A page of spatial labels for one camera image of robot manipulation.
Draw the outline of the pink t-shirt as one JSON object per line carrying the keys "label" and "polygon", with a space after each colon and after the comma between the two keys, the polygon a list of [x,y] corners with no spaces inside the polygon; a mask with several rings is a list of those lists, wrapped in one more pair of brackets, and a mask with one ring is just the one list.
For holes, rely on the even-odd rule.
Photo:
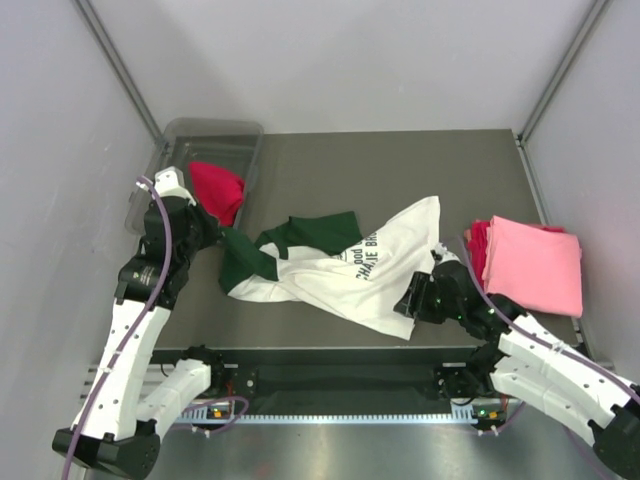
{"label": "pink t-shirt", "polygon": [[570,233],[495,216],[490,221],[484,290],[536,312],[583,314],[582,250]]}

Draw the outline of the white and green t-shirt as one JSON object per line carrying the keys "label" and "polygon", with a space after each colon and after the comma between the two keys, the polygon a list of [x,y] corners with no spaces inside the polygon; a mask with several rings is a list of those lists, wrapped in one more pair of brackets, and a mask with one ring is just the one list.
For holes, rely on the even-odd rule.
{"label": "white and green t-shirt", "polygon": [[394,307],[413,274],[434,267],[440,213],[439,198],[428,196],[368,235],[352,211],[290,217],[255,240],[225,228],[219,285],[237,300],[303,302],[407,340],[415,322]]}

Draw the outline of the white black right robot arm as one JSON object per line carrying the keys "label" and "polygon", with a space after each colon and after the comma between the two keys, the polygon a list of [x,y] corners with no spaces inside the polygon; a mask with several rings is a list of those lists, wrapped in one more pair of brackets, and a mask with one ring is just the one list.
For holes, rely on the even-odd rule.
{"label": "white black right robot arm", "polygon": [[395,312],[458,322],[481,340],[459,375],[473,396],[519,399],[579,436],[609,470],[639,476],[639,385],[554,336],[509,297],[487,294],[458,258],[413,273]]}

